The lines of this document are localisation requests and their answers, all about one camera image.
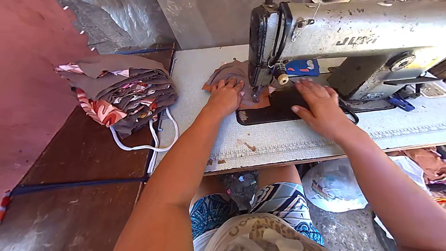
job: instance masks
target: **white elastic band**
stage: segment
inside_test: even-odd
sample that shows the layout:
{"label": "white elastic band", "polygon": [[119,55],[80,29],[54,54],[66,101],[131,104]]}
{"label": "white elastic band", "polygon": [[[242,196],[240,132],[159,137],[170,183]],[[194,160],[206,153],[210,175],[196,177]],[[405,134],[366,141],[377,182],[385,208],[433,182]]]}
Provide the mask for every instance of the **white elastic band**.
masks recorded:
{"label": "white elastic band", "polygon": [[173,119],[172,115],[170,114],[169,108],[166,108],[166,113],[167,113],[167,116],[169,117],[169,119],[173,122],[173,125],[175,127],[175,138],[173,139],[172,144],[166,148],[158,148],[159,140],[158,140],[157,133],[155,132],[155,129],[153,128],[153,120],[152,119],[149,120],[149,128],[150,128],[150,132],[152,133],[153,140],[155,141],[155,147],[149,146],[149,145],[135,146],[135,147],[125,146],[119,140],[118,135],[117,135],[115,129],[113,128],[113,126],[110,126],[110,131],[113,135],[113,139],[115,140],[115,142],[119,146],[119,148],[121,148],[122,150],[132,151],[132,150],[141,150],[141,149],[151,149],[154,151],[152,154],[152,158],[150,159],[150,162],[149,162],[149,168],[147,170],[149,175],[151,175],[153,173],[153,170],[155,168],[155,160],[157,158],[158,152],[165,152],[165,151],[170,150],[170,148],[173,146],[173,144],[178,140],[178,137],[180,136],[180,130],[178,129],[178,124]]}

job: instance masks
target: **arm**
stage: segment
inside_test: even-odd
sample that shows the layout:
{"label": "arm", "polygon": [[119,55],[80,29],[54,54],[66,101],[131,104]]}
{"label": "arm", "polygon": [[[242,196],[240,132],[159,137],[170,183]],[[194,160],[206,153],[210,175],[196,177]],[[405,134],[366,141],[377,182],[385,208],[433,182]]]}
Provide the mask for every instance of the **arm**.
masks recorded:
{"label": "arm", "polygon": [[147,182],[115,246],[120,250],[193,250],[189,203],[197,192],[221,121],[237,109],[243,82],[221,80],[193,124]]}
{"label": "arm", "polygon": [[338,95],[302,79],[296,88],[310,106],[292,110],[347,154],[364,196],[403,250],[446,250],[446,211],[416,185],[338,107]]}

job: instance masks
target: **pink wall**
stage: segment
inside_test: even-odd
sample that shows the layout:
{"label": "pink wall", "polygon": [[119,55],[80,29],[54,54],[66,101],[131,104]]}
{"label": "pink wall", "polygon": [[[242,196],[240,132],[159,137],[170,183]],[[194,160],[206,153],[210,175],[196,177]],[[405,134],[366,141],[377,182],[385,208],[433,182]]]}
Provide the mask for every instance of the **pink wall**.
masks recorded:
{"label": "pink wall", "polygon": [[95,54],[55,0],[0,5],[0,197],[28,171],[77,104],[54,65]]}

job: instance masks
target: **white plastic bag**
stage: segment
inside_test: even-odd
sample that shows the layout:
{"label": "white plastic bag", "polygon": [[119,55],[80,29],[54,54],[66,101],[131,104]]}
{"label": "white plastic bag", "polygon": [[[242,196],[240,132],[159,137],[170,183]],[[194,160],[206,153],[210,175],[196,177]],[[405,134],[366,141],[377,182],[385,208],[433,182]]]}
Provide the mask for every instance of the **white plastic bag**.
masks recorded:
{"label": "white plastic bag", "polygon": [[[406,156],[390,157],[423,190],[423,170]],[[305,196],[322,210],[341,213],[367,205],[347,158],[323,161],[302,178]]]}

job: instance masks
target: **white table top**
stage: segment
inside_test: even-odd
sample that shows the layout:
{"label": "white table top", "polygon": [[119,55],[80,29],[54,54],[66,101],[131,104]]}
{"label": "white table top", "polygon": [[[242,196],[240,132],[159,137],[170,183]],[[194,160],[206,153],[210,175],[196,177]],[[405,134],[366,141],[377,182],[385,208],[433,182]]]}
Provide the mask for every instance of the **white table top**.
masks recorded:
{"label": "white table top", "polygon": [[[192,124],[209,98],[210,94],[201,90],[203,84],[215,69],[234,58],[247,60],[248,45],[175,53],[172,79],[179,98],[169,109],[179,125],[180,134]],[[319,59],[320,72],[327,72],[327,67],[338,66],[343,60]],[[397,108],[359,113],[358,126],[368,132],[382,149],[446,143],[446,98],[419,97],[411,103],[416,107],[411,112]],[[174,137],[173,124],[163,120],[161,128],[160,147],[166,147]],[[256,150],[252,151],[241,142],[255,146]],[[302,120],[243,126],[232,114],[220,126],[210,156],[214,162],[206,167],[206,171],[227,171],[343,154],[339,146],[312,131]],[[163,156],[164,153],[158,155],[157,163]],[[217,164],[218,160],[225,160],[225,163]]]}

